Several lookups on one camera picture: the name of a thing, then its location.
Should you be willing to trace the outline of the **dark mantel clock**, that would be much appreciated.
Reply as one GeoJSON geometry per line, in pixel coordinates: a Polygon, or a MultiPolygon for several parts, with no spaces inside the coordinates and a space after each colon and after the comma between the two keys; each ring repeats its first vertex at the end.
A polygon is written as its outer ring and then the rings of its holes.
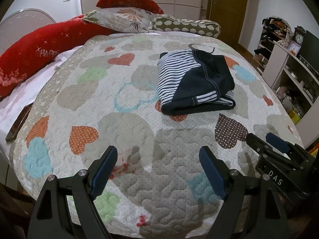
{"type": "Polygon", "coordinates": [[[305,34],[306,34],[306,30],[303,27],[298,25],[297,27],[295,27],[295,32],[294,32],[292,40],[296,42],[297,44],[302,45],[305,34]]]}

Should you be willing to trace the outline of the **white shelf unit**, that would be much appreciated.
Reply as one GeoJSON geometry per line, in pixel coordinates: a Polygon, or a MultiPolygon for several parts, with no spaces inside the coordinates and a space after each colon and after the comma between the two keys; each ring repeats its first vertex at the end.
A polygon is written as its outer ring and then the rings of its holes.
{"type": "Polygon", "coordinates": [[[263,27],[255,56],[266,61],[262,78],[292,118],[303,145],[309,147],[318,140],[318,38],[306,31],[297,56],[288,51],[291,41],[263,27]]]}

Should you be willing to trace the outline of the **olive dotted bolster pillow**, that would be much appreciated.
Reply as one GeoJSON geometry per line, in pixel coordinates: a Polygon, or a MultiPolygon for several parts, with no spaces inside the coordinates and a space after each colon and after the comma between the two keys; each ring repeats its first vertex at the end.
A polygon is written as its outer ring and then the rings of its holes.
{"type": "Polygon", "coordinates": [[[221,27],[216,22],[210,20],[179,19],[167,14],[157,15],[151,21],[150,27],[156,31],[181,31],[214,38],[217,38],[221,32],[221,27]]]}

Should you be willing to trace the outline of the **heart pattern quilt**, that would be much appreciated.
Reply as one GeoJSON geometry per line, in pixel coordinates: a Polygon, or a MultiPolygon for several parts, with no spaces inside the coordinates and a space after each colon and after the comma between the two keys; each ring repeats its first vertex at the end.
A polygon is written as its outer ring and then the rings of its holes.
{"type": "Polygon", "coordinates": [[[229,168],[256,177],[248,133],[300,144],[272,90],[215,38],[98,36],[64,62],[38,94],[11,147],[15,173],[37,198],[45,179],[87,169],[108,146],[118,160],[95,205],[108,231],[137,238],[201,238],[222,205],[199,162],[209,146],[229,168]],[[166,116],[157,95],[160,54],[191,46],[222,55],[235,81],[232,110],[166,116]]]}

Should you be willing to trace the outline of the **floral grey pillow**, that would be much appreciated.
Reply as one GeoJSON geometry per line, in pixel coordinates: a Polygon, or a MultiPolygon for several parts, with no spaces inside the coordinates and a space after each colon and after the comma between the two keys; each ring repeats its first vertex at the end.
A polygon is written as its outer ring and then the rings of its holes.
{"type": "Polygon", "coordinates": [[[105,8],[88,12],[83,20],[118,32],[145,33],[151,30],[152,21],[157,16],[138,8],[105,8]]]}

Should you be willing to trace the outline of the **black smartphone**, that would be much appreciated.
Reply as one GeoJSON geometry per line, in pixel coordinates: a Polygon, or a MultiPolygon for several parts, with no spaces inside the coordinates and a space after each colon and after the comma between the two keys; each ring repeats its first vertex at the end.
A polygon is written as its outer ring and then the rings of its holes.
{"type": "Polygon", "coordinates": [[[20,131],[23,124],[25,123],[25,120],[27,119],[32,106],[33,106],[33,103],[26,105],[22,109],[22,111],[20,112],[19,116],[17,117],[17,119],[13,123],[10,131],[8,132],[8,134],[5,138],[6,142],[13,142],[14,140],[16,140],[18,132],[20,131]]]}

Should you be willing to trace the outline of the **long red pillow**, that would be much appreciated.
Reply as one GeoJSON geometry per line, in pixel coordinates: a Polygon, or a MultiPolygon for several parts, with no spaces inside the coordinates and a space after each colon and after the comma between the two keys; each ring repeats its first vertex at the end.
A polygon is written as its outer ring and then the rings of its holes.
{"type": "Polygon", "coordinates": [[[49,24],[23,36],[1,55],[1,97],[49,64],[58,54],[84,45],[98,35],[114,30],[89,23],[77,16],[49,24]]]}

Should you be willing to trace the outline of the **navy striped pants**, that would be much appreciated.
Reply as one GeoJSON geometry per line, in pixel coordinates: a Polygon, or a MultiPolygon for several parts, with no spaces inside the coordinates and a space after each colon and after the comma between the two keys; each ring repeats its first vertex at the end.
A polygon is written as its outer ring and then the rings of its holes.
{"type": "Polygon", "coordinates": [[[235,82],[221,55],[199,49],[161,53],[157,93],[160,110],[169,116],[231,110],[235,82]]]}

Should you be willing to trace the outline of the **white pink bed sheet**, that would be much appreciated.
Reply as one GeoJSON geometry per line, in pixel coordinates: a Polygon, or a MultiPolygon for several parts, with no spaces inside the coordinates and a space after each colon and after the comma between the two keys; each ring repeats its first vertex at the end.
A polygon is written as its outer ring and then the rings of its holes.
{"type": "Polygon", "coordinates": [[[18,118],[23,108],[33,103],[43,86],[53,76],[57,68],[63,64],[80,47],[76,46],[71,50],[57,55],[52,62],[39,70],[32,77],[17,85],[11,94],[1,100],[0,126],[1,126],[1,156],[9,159],[11,144],[5,141],[12,125],[18,118]]]}

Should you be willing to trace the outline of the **round white headboard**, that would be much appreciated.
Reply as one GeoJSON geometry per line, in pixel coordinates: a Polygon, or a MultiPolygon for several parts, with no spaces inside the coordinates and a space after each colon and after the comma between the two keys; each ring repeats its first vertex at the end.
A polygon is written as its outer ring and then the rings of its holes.
{"type": "Polygon", "coordinates": [[[1,22],[1,55],[23,36],[53,23],[56,23],[56,21],[49,14],[39,9],[23,9],[11,14],[1,22]]]}

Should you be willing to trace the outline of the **wooden door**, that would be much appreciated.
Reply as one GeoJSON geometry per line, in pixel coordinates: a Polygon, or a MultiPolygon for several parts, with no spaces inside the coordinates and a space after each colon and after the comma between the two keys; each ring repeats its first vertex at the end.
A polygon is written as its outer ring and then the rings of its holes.
{"type": "Polygon", "coordinates": [[[236,47],[242,31],[248,0],[212,0],[210,20],[221,27],[218,39],[236,47]]]}

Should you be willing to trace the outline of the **red pillow by wardrobe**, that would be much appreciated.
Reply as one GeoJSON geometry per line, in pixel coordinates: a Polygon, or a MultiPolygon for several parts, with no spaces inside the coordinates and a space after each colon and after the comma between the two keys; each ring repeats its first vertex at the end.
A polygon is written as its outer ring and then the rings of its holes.
{"type": "Polygon", "coordinates": [[[101,9],[132,7],[143,9],[154,14],[164,14],[164,11],[153,0],[99,0],[96,7],[101,9]]]}

